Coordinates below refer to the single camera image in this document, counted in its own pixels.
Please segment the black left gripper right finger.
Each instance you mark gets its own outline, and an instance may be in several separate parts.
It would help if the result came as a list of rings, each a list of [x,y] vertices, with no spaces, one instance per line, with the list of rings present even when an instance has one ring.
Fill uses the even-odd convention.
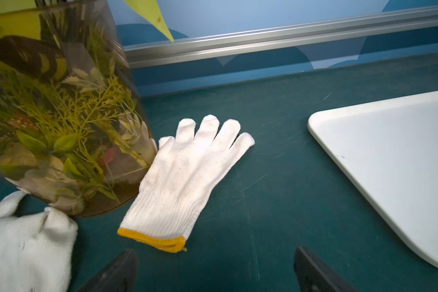
[[[304,246],[297,248],[293,268],[301,292],[356,292],[353,286]]]

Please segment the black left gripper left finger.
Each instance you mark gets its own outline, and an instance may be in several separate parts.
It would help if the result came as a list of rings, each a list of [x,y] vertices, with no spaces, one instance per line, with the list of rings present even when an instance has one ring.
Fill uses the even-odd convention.
[[[78,292],[133,292],[138,265],[136,251],[127,249],[80,287]]]

